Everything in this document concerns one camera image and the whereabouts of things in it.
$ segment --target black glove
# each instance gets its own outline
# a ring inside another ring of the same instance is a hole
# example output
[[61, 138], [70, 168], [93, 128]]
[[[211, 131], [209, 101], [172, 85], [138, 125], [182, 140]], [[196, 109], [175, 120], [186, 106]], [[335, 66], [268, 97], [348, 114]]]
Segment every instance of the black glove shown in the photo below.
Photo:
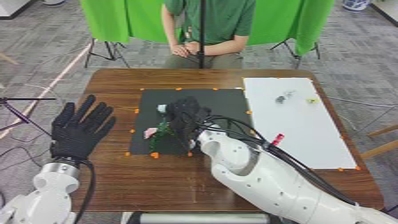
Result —
[[198, 129], [198, 124], [202, 124], [202, 121], [209, 116], [209, 112], [211, 110], [205, 107], [200, 107], [193, 97], [179, 99], [164, 107], [170, 129], [175, 133], [186, 150], [189, 149], [189, 140], [195, 139], [195, 130]]
[[109, 118], [104, 125], [102, 122], [113, 112], [113, 108], [106, 107], [102, 102], [85, 117], [93, 102], [95, 97], [88, 95], [76, 113], [74, 103], [67, 103], [53, 120], [51, 138], [54, 142], [49, 148], [53, 158], [70, 157], [74, 160], [86, 160], [95, 144], [109, 132], [115, 117]]

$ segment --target black mat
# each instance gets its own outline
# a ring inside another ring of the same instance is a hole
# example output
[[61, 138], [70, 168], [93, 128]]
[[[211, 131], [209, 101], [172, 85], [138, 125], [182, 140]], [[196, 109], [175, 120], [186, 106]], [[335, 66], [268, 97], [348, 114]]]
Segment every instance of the black mat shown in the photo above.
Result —
[[[143, 139], [143, 131], [154, 128], [161, 122], [156, 110], [159, 104], [168, 104], [177, 99], [193, 96], [202, 107], [211, 109], [211, 115], [227, 116], [250, 124], [246, 115], [246, 100], [241, 90], [145, 90], [140, 98], [140, 113], [134, 120], [134, 134], [131, 141], [131, 154], [149, 154], [149, 139]], [[166, 136], [156, 144], [159, 154], [186, 154], [175, 137]]]

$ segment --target green backdrop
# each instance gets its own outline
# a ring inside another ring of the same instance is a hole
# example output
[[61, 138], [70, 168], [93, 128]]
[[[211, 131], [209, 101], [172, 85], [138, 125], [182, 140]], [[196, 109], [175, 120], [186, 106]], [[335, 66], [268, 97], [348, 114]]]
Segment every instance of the green backdrop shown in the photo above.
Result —
[[[163, 0], [79, 1], [97, 40], [127, 42], [136, 37], [166, 42], [159, 18]], [[294, 52], [303, 55], [317, 41], [332, 5], [333, 0], [257, 0], [248, 45], [294, 38]]]

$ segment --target person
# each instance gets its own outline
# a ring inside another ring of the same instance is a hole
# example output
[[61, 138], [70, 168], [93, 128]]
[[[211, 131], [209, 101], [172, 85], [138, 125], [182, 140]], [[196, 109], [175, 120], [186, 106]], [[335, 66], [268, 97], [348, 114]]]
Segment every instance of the person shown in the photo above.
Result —
[[[204, 68], [241, 68], [255, 0], [205, 0]], [[177, 18], [182, 19], [175, 36]], [[200, 1], [164, 0], [161, 20], [170, 53], [164, 68], [198, 68]]]

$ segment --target white sheet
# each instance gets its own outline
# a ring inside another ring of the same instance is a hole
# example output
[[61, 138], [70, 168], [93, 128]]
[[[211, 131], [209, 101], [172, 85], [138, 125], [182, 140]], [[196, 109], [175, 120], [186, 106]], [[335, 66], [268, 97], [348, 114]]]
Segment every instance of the white sheet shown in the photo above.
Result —
[[[355, 161], [337, 127], [307, 78], [246, 78], [244, 97], [252, 110], [253, 128], [271, 142], [278, 133], [278, 147], [314, 169], [355, 168]], [[291, 92], [278, 104], [275, 99]]]

